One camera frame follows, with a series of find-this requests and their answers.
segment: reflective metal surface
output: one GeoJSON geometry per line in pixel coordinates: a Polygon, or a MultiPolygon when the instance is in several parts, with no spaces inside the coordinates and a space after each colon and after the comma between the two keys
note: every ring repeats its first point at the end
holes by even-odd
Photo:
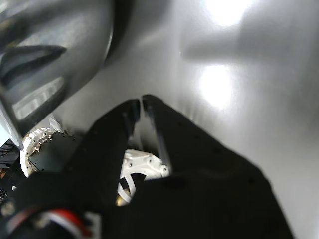
{"type": "MultiPolygon", "coordinates": [[[[122,101],[154,94],[259,165],[296,238],[317,239],[318,11],[316,0],[134,1],[104,69],[56,119],[85,132],[122,101]]],[[[137,136],[155,146],[149,128],[137,136]]]]}
{"type": "Polygon", "coordinates": [[[15,144],[95,75],[112,28],[111,0],[0,0],[0,123],[15,144]]]}

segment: curved metal object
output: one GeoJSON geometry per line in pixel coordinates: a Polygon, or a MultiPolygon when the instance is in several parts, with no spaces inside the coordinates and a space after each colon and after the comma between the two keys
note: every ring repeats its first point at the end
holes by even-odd
{"type": "Polygon", "coordinates": [[[95,75],[112,30],[111,0],[0,2],[0,123],[17,146],[95,75]]]}

